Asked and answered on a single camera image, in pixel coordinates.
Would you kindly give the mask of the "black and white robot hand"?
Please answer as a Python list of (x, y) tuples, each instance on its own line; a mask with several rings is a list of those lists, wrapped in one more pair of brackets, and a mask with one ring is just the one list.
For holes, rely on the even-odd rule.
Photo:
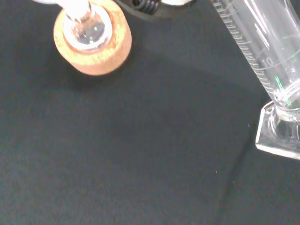
[(175, 18), (187, 12), (197, 0), (116, 0), (122, 9), (147, 21)]

